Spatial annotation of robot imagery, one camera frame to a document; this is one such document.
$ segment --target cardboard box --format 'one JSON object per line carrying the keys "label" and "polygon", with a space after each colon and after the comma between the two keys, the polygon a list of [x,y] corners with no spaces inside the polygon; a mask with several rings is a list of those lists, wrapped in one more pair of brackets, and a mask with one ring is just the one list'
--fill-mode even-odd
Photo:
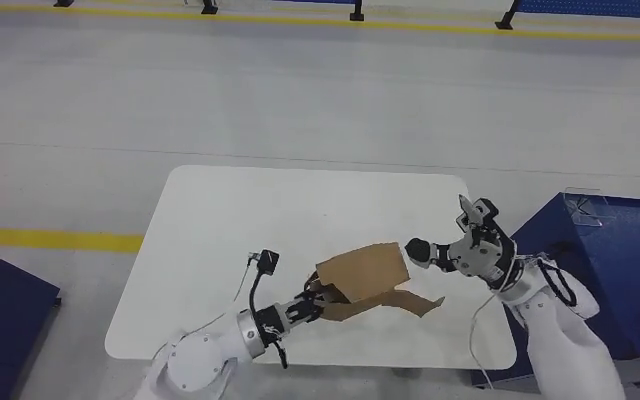
{"label": "cardboard box", "polygon": [[408,281],[409,272],[398,243],[363,247],[316,265],[320,283],[332,291],[333,302],[321,318],[344,321],[377,306],[402,308],[418,317],[439,307],[444,297],[430,301],[395,287]]}

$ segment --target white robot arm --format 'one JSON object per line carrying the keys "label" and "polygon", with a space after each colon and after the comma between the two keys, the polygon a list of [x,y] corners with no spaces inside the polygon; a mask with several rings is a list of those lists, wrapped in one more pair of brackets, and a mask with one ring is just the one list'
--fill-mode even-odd
{"label": "white robot arm", "polygon": [[546,255],[518,256],[515,243],[495,223],[487,199],[460,196],[465,232],[449,245],[412,239],[405,247],[424,268],[437,265],[484,280],[527,330],[527,352],[538,386],[548,400],[623,400],[611,355],[585,320],[599,312],[591,293]]}
{"label": "white robot arm", "polygon": [[264,354],[269,345],[277,348],[287,368],[286,353],[279,344],[282,338],[303,322],[318,319],[326,303],[341,300],[315,276],[292,301],[256,311],[253,298],[260,278],[273,274],[278,258],[270,250],[252,253],[249,262],[257,260],[258,273],[249,294],[249,309],[238,313],[222,335],[200,330],[177,333],[154,357],[135,400],[220,399],[237,365]]}

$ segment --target white table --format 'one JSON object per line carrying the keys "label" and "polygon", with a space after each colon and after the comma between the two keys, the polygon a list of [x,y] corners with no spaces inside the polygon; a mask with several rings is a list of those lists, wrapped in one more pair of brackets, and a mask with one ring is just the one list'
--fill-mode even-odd
{"label": "white table", "polygon": [[[121,359],[151,359],[177,329],[190,330],[224,310],[247,308],[255,274],[231,305],[247,253],[280,253],[264,277],[256,307],[285,303],[302,290],[316,263],[368,244],[415,236],[439,243],[459,239],[455,176],[351,171],[183,166],[175,169],[135,261],[105,340]],[[407,288],[442,307],[422,319],[377,307],[346,322],[318,320],[284,341],[291,364],[477,368],[467,348],[471,316],[489,297],[479,279],[407,259]],[[224,330],[229,312],[210,331]],[[474,348],[483,367],[508,368],[516,352],[502,306],[479,315]],[[256,362],[276,363],[273,349]]]}

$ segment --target transparent acrylic stand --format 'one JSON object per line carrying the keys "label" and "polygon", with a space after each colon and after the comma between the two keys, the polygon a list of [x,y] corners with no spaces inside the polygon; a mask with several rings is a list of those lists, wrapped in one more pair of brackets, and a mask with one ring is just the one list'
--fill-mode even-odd
{"label": "transparent acrylic stand", "polygon": [[568,187],[563,195],[571,219],[578,226],[600,227],[603,222],[615,218],[607,198],[599,189]]}

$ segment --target white cable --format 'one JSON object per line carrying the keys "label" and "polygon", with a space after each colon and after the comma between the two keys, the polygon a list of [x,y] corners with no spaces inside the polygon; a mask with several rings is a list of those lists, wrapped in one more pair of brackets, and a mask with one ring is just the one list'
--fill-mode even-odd
{"label": "white cable", "polygon": [[504,287],[507,285],[507,280],[511,275],[511,271],[513,271],[513,266],[516,262],[517,254],[518,254],[518,245],[516,244],[516,242],[513,242],[513,259],[511,259],[511,265],[509,266],[509,270],[507,271],[507,275],[505,275],[502,285],[500,285],[500,288],[496,292],[494,292],[491,295],[491,297],[489,297],[484,303],[482,303],[480,307],[478,307],[476,312],[474,312],[473,316],[471,317],[471,329],[469,331],[469,353],[471,353],[471,357],[473,357],[473,361],[476,362],[476,365],[478,366],[478,368],[480,368],[480,371],[482,371],[482,375],[484,375],[484,379],[487,380],[487,383],[489,384],[489,388],[491,388],[491,390],[494,390],[493,383],[491,383],[491,379],[489,379],[489,375],[487,374],[487,371],[482,367],[482,364],[480,364],[478,357],[476,357],[475,353],[473,352],[473,332],[475,331],[476,323],[478,322],[478,319],[477,319],[478,313],[480,313],[480,311],[483,308],[485,308],[487,304],[489,304],[489,302],[493,300],[494,297],[496,297],[496,294],[502,292],[502,289],[504,289]]}
{"label": "white cable", "polygon": [[[249,261],[247,262],[247,267],[244,269],[244,274],[242,275],[242,280],[240,281],[240,286],[238,286],[238,290],[236,291],[236,295],[233,296],[233,300],[231,301],[231,304],[229,305],[229,308],[231,306],[233,306],[233,304],[236,302],[236,300],[238,300],[238,296],[240,295],[240,292],[242,291],[242,285],[244,285],[244,280],[247,277],[247,272],[249,272],[249,266],[251,265],[251,261],[252,260],[253,260],[253,258],[249,258]],[[218,315],[217,317],[215,317],[211,321],[205,323],[204,325],[185,333],[184,336],[182,336],[182,339],[184,339],[187,336],[192,335],[192,334],[194,334],[196,332],[200,332],[204,328],[210,326],[211,324],[213,324],[214,322],[216,322],[220,318],[224,317],[225,315],[227,315],[227,311],[224,311],[222,314]],[[155,354],[153,355],[153,358],[151,358],[151,361],[154,361],[156,359],[156,357],[158,357],[158,354],[160,354],[160,351],[162,351],[162,349],[164,349],[164,346],[166,346],[166,345],[167,344],[165,343],[162,346],[160,346],[158,348],[158,350],[156,350]]]}

